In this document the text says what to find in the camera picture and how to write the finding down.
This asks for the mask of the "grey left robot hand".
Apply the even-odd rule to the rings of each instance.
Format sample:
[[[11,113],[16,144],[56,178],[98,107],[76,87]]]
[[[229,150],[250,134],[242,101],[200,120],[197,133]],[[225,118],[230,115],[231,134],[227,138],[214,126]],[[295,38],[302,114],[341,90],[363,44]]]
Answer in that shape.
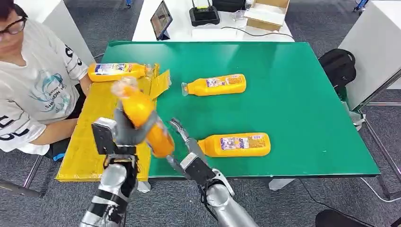
[[[114,111],[114,119],[116,121],[116,146],[134,147],[145,140],[152,127],[156,124],[158,115],[153,110],[143,125],[135,126],[124,112],[122,102],[118,101]]]

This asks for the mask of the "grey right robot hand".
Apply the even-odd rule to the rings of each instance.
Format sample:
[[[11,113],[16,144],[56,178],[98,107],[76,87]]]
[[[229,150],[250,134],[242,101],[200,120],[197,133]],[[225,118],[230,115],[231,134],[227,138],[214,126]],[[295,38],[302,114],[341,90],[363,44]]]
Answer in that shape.
[[[174,129],[177,131],[177,133],[181,135],[188,152],[189,153],[192,152],[192,153],[196,154],[205,163],[207,163],[205,155],[203,154],[200,146],[198,145],[197,140],[195,140],[194,138],[189,136],[188,132],[181,125],[181,123],[176,118],[172,118],[169,123],[172,127],[174,127]],[[184,169],[180,166],[180,164],[178,163],[178,160],[175,159],[173,157],[173,155],[167,155],[166,160],[174,170],[176,170],[178,173],[182,174],[186,179],[188,179],[188,180],[192,179],[187,173],[185,173]]]

